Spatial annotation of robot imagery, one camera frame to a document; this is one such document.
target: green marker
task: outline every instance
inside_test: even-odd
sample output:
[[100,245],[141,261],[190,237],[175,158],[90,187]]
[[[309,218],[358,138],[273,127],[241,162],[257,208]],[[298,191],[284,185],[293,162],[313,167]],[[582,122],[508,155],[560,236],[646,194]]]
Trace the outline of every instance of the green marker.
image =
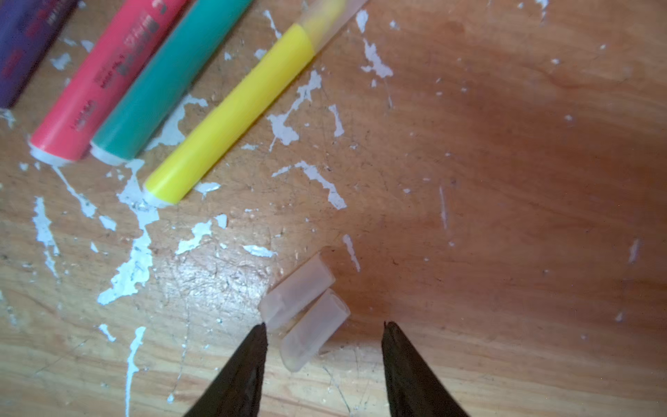
[[251,0],[197,0],[92,141],[109,165],[131,161],[179,102]]

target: marker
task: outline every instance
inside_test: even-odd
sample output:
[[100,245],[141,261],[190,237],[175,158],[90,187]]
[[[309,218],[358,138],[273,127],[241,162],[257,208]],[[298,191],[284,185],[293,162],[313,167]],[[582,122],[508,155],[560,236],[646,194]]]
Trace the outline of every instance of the marker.
[[319,0],[151,174],[147,203],[177,204],[366,0]]
[[0,107],[11,107],[77,0],[5,0],[0,5]]
[[91,154],[109,165],[134,159],[250,3],[195,3],[99,128]]
[[127,0],[30,139],[39,161],[62,166],[90,140],[188,0]]

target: clear plastic cap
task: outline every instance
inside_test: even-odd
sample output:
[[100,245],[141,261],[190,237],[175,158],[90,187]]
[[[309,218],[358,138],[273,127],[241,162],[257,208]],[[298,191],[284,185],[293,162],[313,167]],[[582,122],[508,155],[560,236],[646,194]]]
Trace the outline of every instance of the clear plastic cap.
[[315,53],[331,40],[368,0],[318,0],[308,7],[299,25],[308,34]]
[[335,281],[318,252],[261,299],[259,314],[266,330],[284,326]]
[[299,372],[349,316],[348,305],[335,292],[326,290],[283,339],[280,357],[285,367]]

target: wooden table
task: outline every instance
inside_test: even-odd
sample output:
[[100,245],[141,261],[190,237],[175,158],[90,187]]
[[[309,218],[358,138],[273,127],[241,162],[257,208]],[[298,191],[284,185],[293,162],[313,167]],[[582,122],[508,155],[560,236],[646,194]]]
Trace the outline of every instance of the wooden table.
[[[323,247],[352,316],[297,374],[271,336],[265,416],[388,416],[386,320],[471,416],[667,415],[665,4],[371,0],[365,32],[353,19],[267,111],[286,113],[316,71],[321,88],[285,123],[299,141],[269,150],[261,118],[205,178],[221,187],[160,210],[149,244],[135,241],[137,216],[117,194],[173,146],[140,155],[135,178],[88,157],[61,170],[68,190],[25,143],[85,59],[81,41],[96,41],[120,4],[76,10],[13,126],[0,120],[3,415],[123,415],[142,326],[129,413],[182,415],[258,323],[265,291]],[[285,31],[301,8],[256,1],[193,86],[194,103],[156,135],[187,135],[271,47],[265,10]],[[366,59],[372,45],[384,72]],[[58,71],[49,60],[64,53],[72,62]],[[272,176],[301,161],[321,181],[306,165]],[[91,217],[75,195],[96,206]],[[59,256],[36,241],[38,197]],[[209,220],[211,234],[175,255]],[[99,304],[141,244],[137,268],[153,264],[145,286]]]

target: black pointed object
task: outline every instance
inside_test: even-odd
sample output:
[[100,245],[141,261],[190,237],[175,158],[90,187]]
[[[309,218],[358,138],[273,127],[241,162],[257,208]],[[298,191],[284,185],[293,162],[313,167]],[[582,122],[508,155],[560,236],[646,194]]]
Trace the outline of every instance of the black pointed object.
[[394,322],[384,324],[382,356],[392,417],[468,417]]
[[267,346],[266,325],[258,324],[185,417],[256,417]]

